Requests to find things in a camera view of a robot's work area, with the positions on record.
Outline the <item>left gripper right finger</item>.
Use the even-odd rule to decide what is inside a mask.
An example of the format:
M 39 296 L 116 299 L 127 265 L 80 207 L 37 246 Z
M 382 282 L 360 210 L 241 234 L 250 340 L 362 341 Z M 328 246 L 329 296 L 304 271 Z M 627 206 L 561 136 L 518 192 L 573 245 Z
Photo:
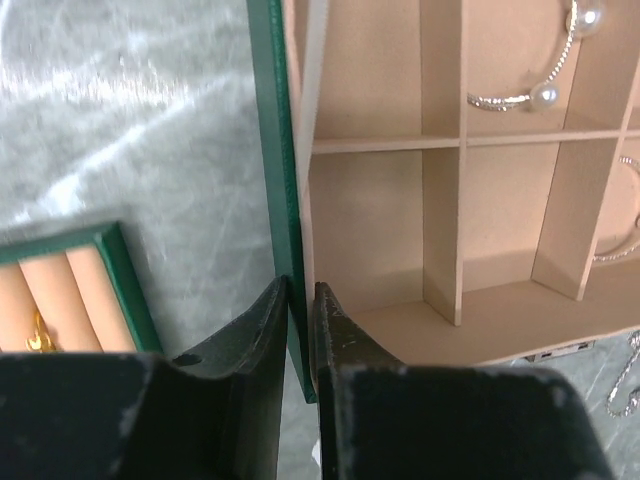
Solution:
M 412 367 L 343 311 L 312 307 L 326 479 L 610 479 L 573 386 L 549 369 Z

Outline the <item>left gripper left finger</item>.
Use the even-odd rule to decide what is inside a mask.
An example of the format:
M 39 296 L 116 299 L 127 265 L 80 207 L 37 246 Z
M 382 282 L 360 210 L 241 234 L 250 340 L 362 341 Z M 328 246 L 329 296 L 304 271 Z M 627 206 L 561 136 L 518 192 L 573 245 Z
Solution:
M 287 283 L 174 359 L 3 354 L 5 479 L 272 479 Z

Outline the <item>green jewelry tray insert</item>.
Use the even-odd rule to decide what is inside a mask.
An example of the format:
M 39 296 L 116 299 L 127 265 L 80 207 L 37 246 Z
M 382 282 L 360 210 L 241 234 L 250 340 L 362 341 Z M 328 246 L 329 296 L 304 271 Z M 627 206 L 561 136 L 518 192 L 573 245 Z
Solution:
M 119 222 L 2 241 L 1 350 L 163 350 Z

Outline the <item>green jewelry box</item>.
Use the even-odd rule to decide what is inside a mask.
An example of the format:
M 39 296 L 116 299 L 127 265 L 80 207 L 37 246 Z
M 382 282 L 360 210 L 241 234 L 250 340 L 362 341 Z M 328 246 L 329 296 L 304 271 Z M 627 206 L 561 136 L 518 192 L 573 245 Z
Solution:
M 639 161 L 635 1 L 251 1 L 275 268 L 314 402 L 311 311 L 409 365 L 541 358 L 639 326 L 639 252 L 597 263 Z

